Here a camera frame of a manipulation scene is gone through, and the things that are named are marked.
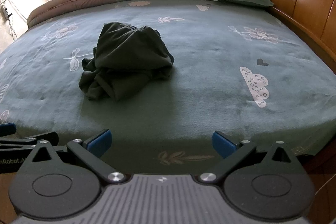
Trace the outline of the green floral bed sheet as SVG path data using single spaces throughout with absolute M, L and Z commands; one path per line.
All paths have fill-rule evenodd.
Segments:
M 117 102 L 79 88 L 106 23 L 157 30 L 174 56 L 168 80 Z M 261 9 L 201 0 L 120 2 L 44 21 L 1 53 L 1 122 L 24 138 L 59 143 L 103 129 L 102 159 L 125 173 L 200 173 L 221 157 L 219 130 L 260 149 L 283 141 L 315 155 L 335 134 L 335 74 L 289 28 Z

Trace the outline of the white power strip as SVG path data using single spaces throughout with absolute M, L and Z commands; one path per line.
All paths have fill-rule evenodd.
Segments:
M 1 13 L 5 20 L 9 20 L 9 18 L 12 16 L 12 13 L 8 12 L 8 9 L 5 5 L 1 6 Z

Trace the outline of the dark green trousers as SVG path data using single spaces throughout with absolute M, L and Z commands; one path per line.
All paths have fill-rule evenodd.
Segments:
M 152 81 L 170 77 L 174 57 L 148 26 L 104 24 L 92 59 L 83 59 L 79 88 L 89 100 L 127 99 Z

